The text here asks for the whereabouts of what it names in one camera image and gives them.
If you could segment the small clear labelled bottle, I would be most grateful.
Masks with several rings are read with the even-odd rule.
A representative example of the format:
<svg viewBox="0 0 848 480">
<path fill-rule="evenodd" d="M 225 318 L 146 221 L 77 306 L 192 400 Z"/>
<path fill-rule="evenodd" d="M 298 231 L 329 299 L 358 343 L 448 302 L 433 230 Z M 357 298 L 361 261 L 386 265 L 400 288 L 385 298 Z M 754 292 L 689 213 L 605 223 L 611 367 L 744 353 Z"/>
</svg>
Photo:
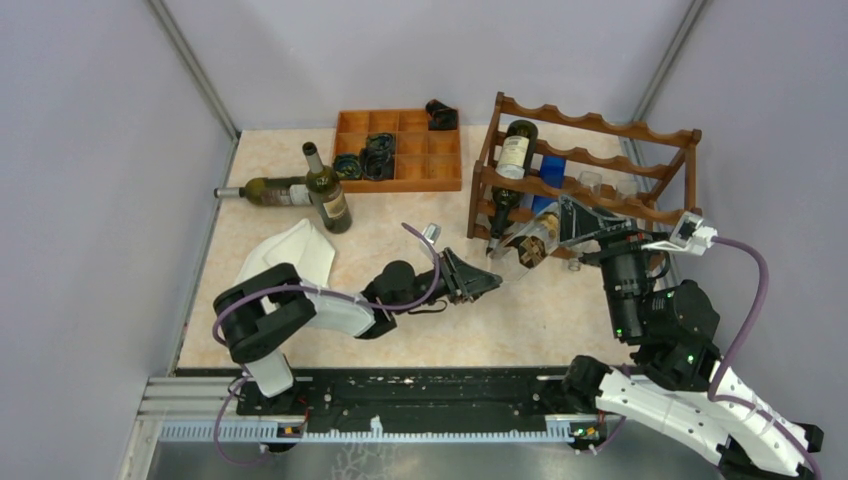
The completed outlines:
<svg viewBox="0 0 848 480">
<path fill-rule="evenodd" d="M 559 247 L 559 234 L 560 210 L 551 203 L 499 243 L 491 266 L 505 282 L 518 281 Z"/>
</svg>

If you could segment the blue square glass bottle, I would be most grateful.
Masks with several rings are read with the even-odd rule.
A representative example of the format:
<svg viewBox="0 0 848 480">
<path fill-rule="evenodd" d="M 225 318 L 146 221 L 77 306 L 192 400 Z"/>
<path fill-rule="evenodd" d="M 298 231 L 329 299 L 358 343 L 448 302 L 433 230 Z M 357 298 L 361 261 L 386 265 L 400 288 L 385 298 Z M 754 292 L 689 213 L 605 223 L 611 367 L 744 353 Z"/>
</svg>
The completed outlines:
<svg viewBox="0 0 848 480">
<path fill-rule="evenodd" d="M 560 189 L 564 183 L 565 170 L 566 159 L 564 157 L 546 155 L 542 158 L 539 176 L 547 186 Z M 553 197 L 535 196 L 531 210 L 534 214 L 539 214 L 554 202 Z"/>
</svg>

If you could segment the green bottle front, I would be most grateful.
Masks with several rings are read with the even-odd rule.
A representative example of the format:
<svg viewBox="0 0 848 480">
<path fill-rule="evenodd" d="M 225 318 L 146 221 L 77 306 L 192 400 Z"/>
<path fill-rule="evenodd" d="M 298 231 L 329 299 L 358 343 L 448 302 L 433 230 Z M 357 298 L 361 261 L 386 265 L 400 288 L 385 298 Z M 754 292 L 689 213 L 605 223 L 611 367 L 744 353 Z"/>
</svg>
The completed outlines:
<svg viewBox="0 0 848 480">
<path fill-rule="evenodd" d="M 509 180 L 523 179 L 532 163 L 537 138 L 538 128 L 534 123 L 528 120 L 513 121 L 508 126 L 495 172 Z M 504 231 L 511 224 L 509 213 L 520 204 L 523 197 L 521 192 L 502 187 L 493 187 L 491 195 L 495 213 L 490 218 L 487 255 L 499 245 Z"/>
</svg>

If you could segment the green wine bottle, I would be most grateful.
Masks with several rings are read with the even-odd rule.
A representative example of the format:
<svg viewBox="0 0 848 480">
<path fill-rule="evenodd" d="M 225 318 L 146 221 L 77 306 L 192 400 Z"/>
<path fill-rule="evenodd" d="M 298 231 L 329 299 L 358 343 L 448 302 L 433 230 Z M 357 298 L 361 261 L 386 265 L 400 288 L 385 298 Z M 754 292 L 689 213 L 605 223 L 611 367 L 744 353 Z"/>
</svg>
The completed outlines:
<svg viewBox="0 0 848 480">
<path fill-rule="evenodd" d="M 309 206 L 312 199 L 304 177 L 257 177 L 240 187 L 215 188 L 217 199 L 244 199 L 258 207 Z"/>
</svg>

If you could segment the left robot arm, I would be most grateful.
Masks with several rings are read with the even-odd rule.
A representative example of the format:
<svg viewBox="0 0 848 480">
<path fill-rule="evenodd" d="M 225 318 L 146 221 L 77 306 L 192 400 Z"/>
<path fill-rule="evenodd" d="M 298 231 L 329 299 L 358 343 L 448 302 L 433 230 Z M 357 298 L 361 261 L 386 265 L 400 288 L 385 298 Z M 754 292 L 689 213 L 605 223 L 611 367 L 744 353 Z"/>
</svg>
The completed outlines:
<svg viewBox="0 0 848 480">
<path fill-rule="evenodd" d="M 449 248 L 432 259 L 432 269 L 423 273 L 406 261 L 392 261 L 356 294 L 321 288 L 293 264 L 282 263 L 214 300 L 213 337 L 256 384 L 263 404 L 277 414 L 288 413 L 298 404 L 300 388 L 280 347 L 299 330 L 319 328 L 376 339 L 396 327 L 399 314 L 412 314 L 440 300 L 473 302 L 503 282 Z"/>
</svg>

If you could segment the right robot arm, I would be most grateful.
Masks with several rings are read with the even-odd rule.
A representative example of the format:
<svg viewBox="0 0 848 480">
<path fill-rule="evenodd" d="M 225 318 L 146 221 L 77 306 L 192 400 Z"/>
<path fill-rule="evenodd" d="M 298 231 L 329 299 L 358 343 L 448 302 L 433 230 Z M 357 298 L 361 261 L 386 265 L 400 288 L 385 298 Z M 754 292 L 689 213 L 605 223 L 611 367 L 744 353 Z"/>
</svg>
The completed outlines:
<svg viewBox="0 0 848 480">
<path fill-rule="evenodd" d="M 685 212 L 670 232 L 641 229 L 631 219 L 590 207 L 569 195 L 558 200 L 559 243 L 594 241 L 582 262 L 600 269 L 615 338 L 632 348 L 635 369 L 575 357 L 561 383 L 576 412 L 600 410 L 640 423 L 687 446 L 726 479 L 818 479 L 814 460 L 823 432 L 777 413 L 732 370 L 768 288 L 758 266 L 754 303 L 727 351 L 714 343 L 720 317 L 694 281 L 658 289 L 648 261 L 655 253 L 702 255 L 720 240 L 703 218 Z"/>
</svg>

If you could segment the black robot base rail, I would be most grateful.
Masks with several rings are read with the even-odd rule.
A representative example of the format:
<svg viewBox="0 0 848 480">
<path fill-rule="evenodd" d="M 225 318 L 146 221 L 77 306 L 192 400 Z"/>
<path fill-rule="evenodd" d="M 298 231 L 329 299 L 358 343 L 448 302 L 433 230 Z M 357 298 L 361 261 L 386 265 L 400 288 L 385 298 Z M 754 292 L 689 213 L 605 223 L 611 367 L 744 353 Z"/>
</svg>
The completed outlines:
<svg viewBox="0 0 848 480">
<path fill-rule="evenodd" d="M 566 392 L 564 366 L 296 368 L 294 385 L 273 397 L 249 382 L 236 412 L 293 416 L 312 434 L 541 433 L 557 416 L 611 428 L 617 415 Z"/>
</svg>

